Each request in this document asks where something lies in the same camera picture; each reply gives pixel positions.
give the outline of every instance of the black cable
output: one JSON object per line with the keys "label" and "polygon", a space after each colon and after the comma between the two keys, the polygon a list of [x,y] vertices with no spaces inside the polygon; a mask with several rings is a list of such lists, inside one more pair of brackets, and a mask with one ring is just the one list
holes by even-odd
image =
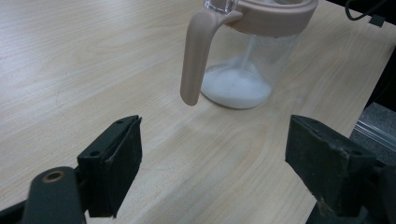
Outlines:
{"label": "black cable", "polygon": [[381,0],[379,3],[377,3],[375,6],[373,6],[372,8],[370,8],[369,10],[367,10],[366,12],[364,12],[364,13],[362,13],[361,15],[359,15],[359,17],[352,17],[352,15],[350,14],[350,11],[349,11],[349,5],[350,5],[350,3],[351,2],[354,2],[354,1],[357,1],[357,0],[347,0],[346,1],[346,16],[350,19],[350,20],[352,20],[352,21],[358,21],[358,20],[360,20],[361,18],[363,18],[363,17],[365,17],[365,16],[367,16],[367,15],[370,15],[370,14],[372,14],[374,11],[376,11],[379,7],[381,7],[382,5],[384,5],[384,3],[386,3],[388,0]]}

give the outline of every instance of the beige handle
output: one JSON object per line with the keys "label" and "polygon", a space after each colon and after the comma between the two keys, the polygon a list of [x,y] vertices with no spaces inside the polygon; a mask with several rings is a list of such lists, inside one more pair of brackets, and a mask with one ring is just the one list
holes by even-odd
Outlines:
{"label": "beige handle", "polygon": [[242,17],[243,14],[238,11],[222,15],[204,7],[192,16],[187,29],[180,85],[181,98],[187,105],[198,102],[210,44],[216,31],[222,24]]}

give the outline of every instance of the table surface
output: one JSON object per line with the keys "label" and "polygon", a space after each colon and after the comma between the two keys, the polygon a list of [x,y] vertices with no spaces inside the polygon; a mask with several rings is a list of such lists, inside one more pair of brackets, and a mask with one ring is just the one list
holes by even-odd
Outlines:
{"label": "table surface", "polygon": [[143,161],[116,219],[89,223],[305,223],[315,203],[284,162],[291,114],[349,136],[396,29],[320,1],[264,105],[233,110],[179,83],[202,1],[0,3],[0,209],[76,157],[113,121],[141,124]]}

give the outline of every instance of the pitcher lid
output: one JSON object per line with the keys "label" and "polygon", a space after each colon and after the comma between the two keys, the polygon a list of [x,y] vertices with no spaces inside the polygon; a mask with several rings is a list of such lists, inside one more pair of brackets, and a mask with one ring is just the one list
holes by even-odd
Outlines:
{"label": "pitcher lid", "polygon": [[306,28],[317,5],[318,0],[240,0],[235,10],[244,14],[243,19],[227,25],[252,35],[297,35]]}

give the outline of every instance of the transparent container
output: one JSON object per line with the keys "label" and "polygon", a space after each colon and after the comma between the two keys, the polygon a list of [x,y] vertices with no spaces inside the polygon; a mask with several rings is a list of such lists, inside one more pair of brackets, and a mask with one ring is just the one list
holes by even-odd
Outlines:
{"label": "transparent container", "polygon": [[318,4],[279,1],[205,1],[186,36],[180,94],[187,105],[200,91],[237,109],[266,101]]}
{"label": "transparent container", "polygon": [[297,36],[247,35],[220,27],[209,51],[201,92],[232,108],[263,104],[280,79]]}

